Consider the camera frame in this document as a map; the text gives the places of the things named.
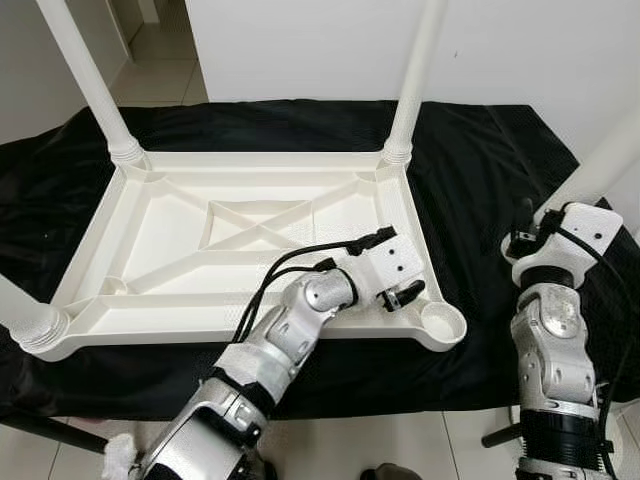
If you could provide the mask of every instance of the black cable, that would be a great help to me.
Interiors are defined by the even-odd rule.
[[[242,312],[242,317],[240,318],[240,322],[236,327],[236,332],[233,335],[231,343],[236,343],[237,341],[240,340],[240,338],[244,333],[243,332],[244,326],[247,319],[249,318],[249,315],[251,314],[251,312],[253,312],[254,309],[257,312],[259,307],[259,303],[257,303],[257,298],[260,292],[264,294],[264,291],[266,290],[266,288],[269,285],[271,285],[273,282],[275,282],[278,278],[282,277],[283,275],[286,275],[288,273],[293,273],[293,272],[312,272],[314,270],[315,269],[313,267],[289,267],[289,268],[285,268],[284,270],[280,270],[278,273],[276,273],[275,275],[272,275],[269,278],[265,276],[262,284],[260,285],[256,293],[253,294],[253,296],[251,297],[251,300],[249,300],[249,303],[247,303],[247,306],[245,307],[244,312]]]
[[[269,271],[265,275],[265,278],[264,278],[264,280],[262,282],[262,285],[260,285],[260,288],[258,289],[258,291],[256,292],[256,295],[254,296],[255,299],[256,299],[255,300],[256,301],[256,305],[260,305],[260,302],[262,301],[262,297],[263,297],[264,291],[266,289],[265,283],[269,281],[269,279],[273,276],[274,272],[280,267],[280,265],[282,265],[286,261],[291,260],[294,257],[307,254],[307,253],[322,252],[324,250],[334,250],[336,248],[347,248],[347,247],[350,247],[350,246],[352,246],[352,245],[354,245],[356,243],[357,243],[357,241],[354,241],[354,240],[349,240],[349,241],[345,241],[345,242],[324,243],[324,244],[321,244],[321,245],[311,245],[309,247],[299,248],[297,250],[292,250],[290,252],[285,253],[282,257],[280,257],[278,260],[276,260],[273,265],[271,265],[271,268],[269,269]],[[247,336],[251,332],[251,329],[253,328],[253,324],[255,322],[257,314],[258,314],[258,309],[254,308],[248,314],[248,323],[246,324],[246,326],[244,326],[244,322],[242,322],[242,320],[241,320],[241,322],[243,323],[243,326],[244,326],[244,332],[241,333],[240,336],[237,337],[237,338],[234,335],[234,340],[233,341],[244,341],[244,339],[247,338]]]
[[[251,328],[253,328],[253,324],[247,325],[247,328],[245,329],[244,328],[245,323],[252,314],[255,316],[255,314],[258,313],[258,309],[260,308],[260,301],[262,300],[262,296],[264,295],[264,292],[269,285],[275,282],[278,278],[288,273],[314,272],[314,271],[316,271],[316,269],[313,267],[289,267],[289,268],[285,268],[284,270],[280,270],[279,272],[277,272],[276,274],[272,275],[269,278],[265,277],[265,280],[263,281],[262,285],[256,291],[256,293],[254,293],[253,297],[251,297],[251,300],[249,300],[249,303],[245,307],[244,312],[242,313],[242,317],[240,319],[240,323],[236,327],[236,333],[234,334],[231,342],[232,343],[236,343],[238,341],[242,342],[247,338],[249,333],[251,333]]]
[[[627,307],[626,309],[628,311],[627,313],[629,314],[630,317],[633,317],[635,312],[633,308],[633,300],[631,299],[631,294],[629,293],[629,289],[627,288],[626,282],[620,276],[620,274],[615,269],[615,267],[611,265],[611,263],[606,258],[600,255],[591,245],[586,243],[581,238],[578,238],[571,232],[568,232],[563,228],[558,228],[557,233],[562,235],[564,238],[566,238],[570,242],[579,246],[582,250],[584,250],[589,255],[591,255],[598,263],[601,263],[602,265],[604,265],[604,267],[609,271],[611,276],[619,284],[619,287],[622,290],[622,294],[624,295],[624,298],[626,301],[626,307]],[[600,414],[598,416],[598,436],[599,436],[598,440],[601,442],[601,445],[602,445],[602,449],[601,449],[602,462],[604,463],[605,470],[611,476],[612,480],[617,480],[617,477],[613,468],[613,464],[611,463],[611,458],[609,457],[609,452],[605,448],[607,417],[609,415],[611,403],[613,402],[613,396],[615,394],[616,386],[618,385],[620,378],[622,377],[624,366],[627,363],[629,354],[631,353],[631,346],[633,344],[634,339],[635,339],[634,337],[631,337],[629,339],[629,342],[627,343],[625,351],[622,354],[622,358],[620,359],[620,363],[618,364],[616,374],[613,380],[609,384],[609,389],[602,402],[602,405],[600,407]]]

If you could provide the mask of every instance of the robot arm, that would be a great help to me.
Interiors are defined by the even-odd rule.
[[[302,275],[242,343],[230,344],[211,377],[142,458],[137,478],[168,468],[189,480],[243,478],[246,452],[313,351],[322,327],[351,307],[402,308],[424,289],[423,263],[393,229],[363,237],[334,268]]]
[[[575,290],[596,261],[566,232],[601,255],[621,225],[615,212],[574,203],[548,212],[539,231],[512,233],[507,256],[523,290],[511,322],[526,446],[518,480],[611,478],[599,471],[596,378]]]

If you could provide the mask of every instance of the tile floor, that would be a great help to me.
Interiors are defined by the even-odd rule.
[[[118,105],[153,107],[207,101],[193,38],[145,25],[133,39],[135,64],[126,65],[112,92]],[[107,421],[70,424],[104,437],[129,431],[139,448],[162,423]],[[371,418],[273,422],[261,451],[283,480],[357,480],[359,472],[390,461],[425,480],[513,479],[518,442],[483,449],[480,438],[508,424],[506,409],[428,412]],[[620,415],[625,445],[621,480],[640,479],[640,404]],[[12,480],[100,478],[102,456],[0,426],[0,477]]]
[[[640,449],[630,426],[640,422],[640,404],[618,418],[624,461],[620,480],[640,478]],[[162,422],[71,419],[70,424],[104,437],[132,433],[144,448]],[[426,412],[380,417],[280,421],[270,424],[260,451],[282,480],[358,480],[382,462],[416,471],[424,480],[512,480],[520,445],[484,449],[480,438],[508,425],[506,409]],[[12,480],[98,480],[102,456],[0,426],[1,477]]]
[[[111,86],[122,107],[169,107],[207,102],[191,32],[145,24],[130,45],[127,63]]]

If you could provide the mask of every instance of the black cloth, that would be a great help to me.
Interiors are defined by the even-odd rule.
[[[123,108],[156,151],[375,151],[393,102],[274,101]],[[509,333],[517,290],[499,243],[516,201],[539,205],[576,167],[527,106],[423,105],[409,182],[446,300],[468,322],[447,353],[412,340],[321,341],[276,411],[280,418],[352,416],[517,403]],[[0,147],[0,272],[48,301],[95,211],[113,167],[88,110],[61,128]],[[619,288],[600,266],[582,287],[588,350],[612,378],[638,337],[640,250],[621,231],[606,257],[628,283],[635,315],[621,319]],[[0,412],[168,419],[224,345],[103,346],[47,363],[0,332]],[[636,343],[617,392],[640,396]]]

